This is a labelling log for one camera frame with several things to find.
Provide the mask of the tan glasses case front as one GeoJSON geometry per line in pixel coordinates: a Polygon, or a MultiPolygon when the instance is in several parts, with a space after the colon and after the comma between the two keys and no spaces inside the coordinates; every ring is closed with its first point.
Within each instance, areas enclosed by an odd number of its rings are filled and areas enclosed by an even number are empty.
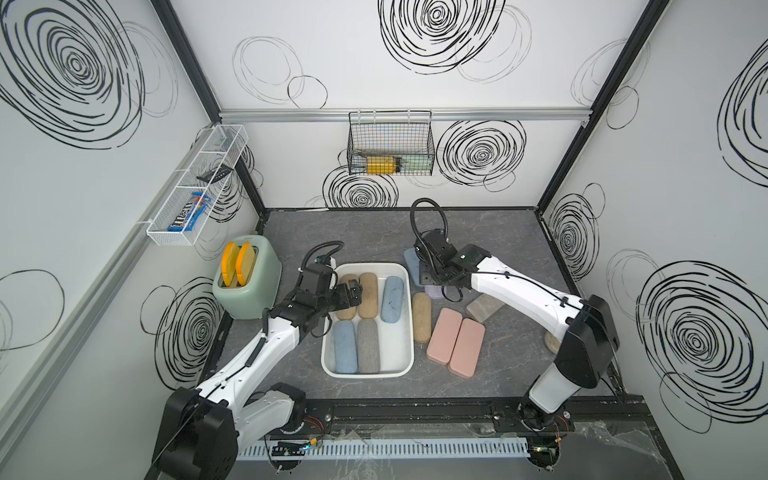
{"type": "Polygon", "coordinates": [[[379,313],[378,277],[372,272],[365,272],[359,276],[359,282],[362,295],[358,315],[361,319],[374,319],[379,313]]]}

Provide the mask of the purple glasses case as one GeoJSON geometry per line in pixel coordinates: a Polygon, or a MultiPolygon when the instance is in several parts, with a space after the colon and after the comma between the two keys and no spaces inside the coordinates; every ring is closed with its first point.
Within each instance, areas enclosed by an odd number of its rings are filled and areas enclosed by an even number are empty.
{"type": "Polygon", "coordinates": [[[445,300],[444,288],[440,285],[425,285],[424,293],[433,300],[445,300]]]}

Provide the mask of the grey fabric glasses case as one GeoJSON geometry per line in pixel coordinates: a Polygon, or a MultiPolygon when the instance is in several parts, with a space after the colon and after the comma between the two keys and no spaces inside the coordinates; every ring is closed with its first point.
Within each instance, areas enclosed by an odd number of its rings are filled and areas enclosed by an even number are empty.
{"type": "Polygon", "coordinates": [[[357,358],[359,374],[380,372],[379,332],[374,319],[362,319],[357,325],[357,358]]]}

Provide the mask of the blue glasses case front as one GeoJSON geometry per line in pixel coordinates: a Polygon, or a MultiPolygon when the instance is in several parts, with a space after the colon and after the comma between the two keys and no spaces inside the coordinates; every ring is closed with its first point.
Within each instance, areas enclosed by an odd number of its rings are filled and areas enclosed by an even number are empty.
{"type": "Polygon", "coordinates": [[[383,322],[397,323],[401,318],[405,284],[398,276],[389,276],[385,280],[380,316],[383,322]]]}

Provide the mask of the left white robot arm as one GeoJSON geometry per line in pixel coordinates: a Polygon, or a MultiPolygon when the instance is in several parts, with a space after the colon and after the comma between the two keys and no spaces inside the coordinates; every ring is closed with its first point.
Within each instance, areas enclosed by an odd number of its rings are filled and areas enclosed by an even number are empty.
{"type": "Polygon", "coordinates": [[[325,263],[301,268],[294,288],[262,315],[258,334],[225,366],[166,401],[147,478],[224,479],[238,454],[271,431],[297,429],[304,392],[277,383],[252,396],[267,374],[332,312],[357,307],[363,287],[325,263]]]}

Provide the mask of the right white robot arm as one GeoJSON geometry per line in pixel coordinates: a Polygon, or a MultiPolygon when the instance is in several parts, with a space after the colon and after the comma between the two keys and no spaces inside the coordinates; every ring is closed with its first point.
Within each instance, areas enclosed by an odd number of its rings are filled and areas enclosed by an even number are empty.
{"type": "Polygon", "coordinates": [[[474,244],[458,249],[440,229],[418,233],[415,252],[434,283],[489,295],[534,320],[560,342],[555,359],[519,404],[518,415],[528,429],[545,429],[570,397],[600,384],[619,349],[613,315],[603,298],[583,299],[558,291],[474,244]]]}

